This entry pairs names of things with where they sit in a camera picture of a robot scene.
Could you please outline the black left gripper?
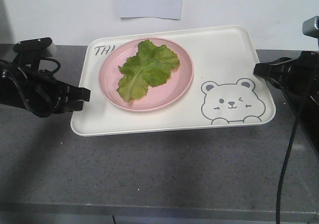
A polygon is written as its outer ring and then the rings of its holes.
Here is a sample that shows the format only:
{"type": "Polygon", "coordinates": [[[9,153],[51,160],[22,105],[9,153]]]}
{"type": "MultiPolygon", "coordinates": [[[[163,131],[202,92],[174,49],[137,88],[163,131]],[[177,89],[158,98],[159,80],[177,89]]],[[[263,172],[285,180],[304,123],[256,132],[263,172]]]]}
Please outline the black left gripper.
{"type": "Polygon", "coordinates": [[[55,79],[54,74],[61,64],[55,59],[47,61],[57,67],[49,71],[30,65],[19,67],[13,62],[1,60],[0,103],[25,109],[37,117],[81,111],[83,103],[90,101],[90,90],[55,79]]]}

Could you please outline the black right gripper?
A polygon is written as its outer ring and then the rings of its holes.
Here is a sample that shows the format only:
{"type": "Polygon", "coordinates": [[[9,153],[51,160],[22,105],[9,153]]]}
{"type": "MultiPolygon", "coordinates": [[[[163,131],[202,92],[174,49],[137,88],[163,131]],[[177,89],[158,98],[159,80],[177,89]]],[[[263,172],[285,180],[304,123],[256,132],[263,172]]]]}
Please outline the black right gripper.
{"type": "Polygon", "coordinates": [[[318,66],[319,53],[303,51],[298,58],[281,57],[275,61],[258,63],[253,74],[264,78],[276,89],[305,92],[318,66]]]}

